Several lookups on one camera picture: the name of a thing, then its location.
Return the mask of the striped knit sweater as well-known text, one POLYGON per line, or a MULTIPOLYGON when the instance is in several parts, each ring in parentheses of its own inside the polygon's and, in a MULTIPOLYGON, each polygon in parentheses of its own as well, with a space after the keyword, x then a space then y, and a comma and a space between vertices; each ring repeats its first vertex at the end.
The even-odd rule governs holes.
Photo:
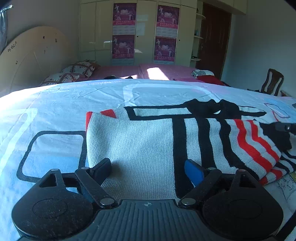
POLYGON ((125 107, 86 114, 90 167, 108 158, 102 183, 115 199, 180 199, 193 183, 185 161, 226 174, 248 171, 266 185, 295 171, 295 135, 274 123, 199 117, 180 106, 125 107))

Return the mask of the black sock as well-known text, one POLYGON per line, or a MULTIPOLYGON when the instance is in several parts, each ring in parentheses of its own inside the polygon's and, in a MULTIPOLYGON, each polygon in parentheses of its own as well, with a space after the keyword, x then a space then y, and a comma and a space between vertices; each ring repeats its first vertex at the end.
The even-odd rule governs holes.
POLYGON ((188 109, 190 113, 200 118, 241 120, 241 112, 239 107, 236 104, 224 99, 220 100, 219 102, 215 102, 215 100, 213 99, 206 102, 192 99, 190 101, 186 101, 184 103, 184 106, 188 109))

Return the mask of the white striped cartoon shirt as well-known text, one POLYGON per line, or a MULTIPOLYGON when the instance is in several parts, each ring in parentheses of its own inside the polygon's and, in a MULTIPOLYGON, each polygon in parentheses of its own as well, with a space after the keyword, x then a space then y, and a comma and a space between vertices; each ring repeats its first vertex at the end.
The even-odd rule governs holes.
POLYGON ((281 153, 280 160, 273 171, 281 171, 282 175, 265 185, 265 189, 283 208, 295 212, 295 135, 290 133, 291 148, 281 153))

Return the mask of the white patterned bed sheet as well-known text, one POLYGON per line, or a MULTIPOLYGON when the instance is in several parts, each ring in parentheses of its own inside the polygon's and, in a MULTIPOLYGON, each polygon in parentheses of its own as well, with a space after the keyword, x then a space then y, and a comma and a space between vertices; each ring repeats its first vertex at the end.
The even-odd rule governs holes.
POLYGON ((115 199, 89 175, 86 114, 236 104, 241 119, 295 123, 295 99, 220 85, 95 80, 1 98, 1 240, 295 240, 295 212, 245 169, 206 176, 180 199, 115 199))

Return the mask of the near patterned pillow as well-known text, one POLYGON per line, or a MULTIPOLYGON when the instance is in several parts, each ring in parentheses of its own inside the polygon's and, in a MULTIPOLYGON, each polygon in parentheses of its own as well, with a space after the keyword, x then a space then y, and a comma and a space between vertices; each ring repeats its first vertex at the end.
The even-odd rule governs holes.
POLYGON ((77 73, 56 73, 46 77, 40 84, 40 86, 55 85, 61 83, 72 83, 79 79, 85 78, 85 75, 77 73))

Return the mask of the patterned pillow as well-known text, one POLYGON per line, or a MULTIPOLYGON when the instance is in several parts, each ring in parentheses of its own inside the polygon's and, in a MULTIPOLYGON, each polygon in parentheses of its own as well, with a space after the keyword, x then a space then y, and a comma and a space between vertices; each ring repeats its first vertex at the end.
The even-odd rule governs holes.
POLYGON ((90 62, 90 61, 81 61, 76 62, 75 64, 71 64, 68 67, 61 70, 61 73, 73 73, 79 74, 86 77, 91 77, 93 72, 97 70, 100 65, 90 62))
POLYGON ((77 73, 56 73, 46 77, 40 84, 40 86, 55 85, 61 83, 72 83, 79 79, 85 78, 85 75, 77 73))

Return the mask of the far patterned pillow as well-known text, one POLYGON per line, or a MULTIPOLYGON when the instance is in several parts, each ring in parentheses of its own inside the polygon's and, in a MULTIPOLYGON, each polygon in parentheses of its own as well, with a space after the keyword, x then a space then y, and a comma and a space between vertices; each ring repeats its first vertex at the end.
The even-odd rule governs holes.
POLYGON ((75 64, 71 64, 68 67, 61 70, 61 73, 73 73, 79 74, 86 77, 91 77, 93 72, 97 70, 100 65, 90 62, 90 61, 81 61, 76 62, 75 64))

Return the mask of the pink bed cover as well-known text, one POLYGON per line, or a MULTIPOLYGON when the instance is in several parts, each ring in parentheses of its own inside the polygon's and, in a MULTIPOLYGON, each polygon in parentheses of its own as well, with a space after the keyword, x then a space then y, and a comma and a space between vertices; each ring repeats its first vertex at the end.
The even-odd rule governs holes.
POLYGON ((95 70, 91 77, 79 79, 79 81, 87 80, 103 80, 107 76, 115 76, 117 78, 133 79, 150 79, 150 80, 176 80, 187 82, 199 82, 192 75, 195 68, 165 65, 165 64, 140 64, 138 66, 101 66, 95 70))

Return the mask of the dark wooden door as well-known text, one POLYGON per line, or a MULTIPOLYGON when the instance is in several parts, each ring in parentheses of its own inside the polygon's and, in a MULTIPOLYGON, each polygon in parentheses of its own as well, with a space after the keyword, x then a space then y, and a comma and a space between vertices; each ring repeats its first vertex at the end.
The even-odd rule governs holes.
POLYGON ((196 68, 209 70, 220 79, 227 54, 232 15, 211 4, 203 4, 201 37, 196 68))

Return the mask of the lower left pink poster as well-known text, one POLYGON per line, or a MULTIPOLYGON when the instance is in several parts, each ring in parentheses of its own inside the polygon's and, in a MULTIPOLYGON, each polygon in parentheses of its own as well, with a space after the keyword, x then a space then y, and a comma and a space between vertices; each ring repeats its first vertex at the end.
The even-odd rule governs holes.
POLYGON ((134 39, 134 35, 113 35, 112 59, 133 59, 134 39))

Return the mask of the pink poster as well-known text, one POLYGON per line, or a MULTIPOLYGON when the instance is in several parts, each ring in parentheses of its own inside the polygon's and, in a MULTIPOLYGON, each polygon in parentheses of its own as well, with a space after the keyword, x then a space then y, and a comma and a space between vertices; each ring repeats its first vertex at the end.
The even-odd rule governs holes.
POLYGON ((154 45, 154 61, 174 62, 176 53, 174 38, 156 36, 154 45))
POLYGON ((158 5, 157 27, 177 29, 180 8, 158 5))
POLYGON ((113 4, 113 25, 114 26, 135 26, 137 13, 136 3, 114 3, 113 4))
POLYGON ((113 35, 112 59, 133 59, 134 39, 134 35, 113 35))

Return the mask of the lower right pink poster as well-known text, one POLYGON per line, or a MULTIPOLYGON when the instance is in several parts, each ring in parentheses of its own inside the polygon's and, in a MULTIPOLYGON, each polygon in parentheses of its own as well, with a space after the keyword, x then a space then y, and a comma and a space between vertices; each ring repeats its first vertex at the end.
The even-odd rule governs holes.
POLYGON ((154 61, 174 62, 176 53, 174 38, 156 36, 154 45, 154 61))

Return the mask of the beige round headboard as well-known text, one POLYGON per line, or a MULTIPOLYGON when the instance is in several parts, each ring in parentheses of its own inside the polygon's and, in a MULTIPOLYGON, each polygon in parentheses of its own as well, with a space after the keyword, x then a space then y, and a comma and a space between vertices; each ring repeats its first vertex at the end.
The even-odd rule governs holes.
POLYGON ((57 28, 31 28, 1 53, 1 96, 37 87, 48 76, 77 60, 66 36, 57 28))

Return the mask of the cream wardrobe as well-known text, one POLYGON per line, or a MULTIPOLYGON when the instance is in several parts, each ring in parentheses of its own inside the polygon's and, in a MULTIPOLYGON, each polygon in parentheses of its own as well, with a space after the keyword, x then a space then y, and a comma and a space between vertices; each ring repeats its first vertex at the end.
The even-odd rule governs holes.
POLYGON ((197 1, 80 1, 79 56, 101 66, 168 64, 189 67, 195 39, 197 1), (136 3, 135 26, 113 25, 114 3, 136 3), (177 29, 157 27, 158 5, 180 8, 177 29), (112 36, 134 35, 134 58, 112 59, 112 36), (154 61, 156 36, 174 38, 174 62, 154 61))

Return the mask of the upper left pink poster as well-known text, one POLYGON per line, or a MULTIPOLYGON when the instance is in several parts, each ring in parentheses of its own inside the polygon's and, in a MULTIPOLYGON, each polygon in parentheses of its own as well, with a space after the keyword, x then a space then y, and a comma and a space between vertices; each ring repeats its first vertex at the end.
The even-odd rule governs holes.
POLYGON ((113 4, 113 25, 114 26, 135 26, 137 13, 136 3, 114 3, 113 4))

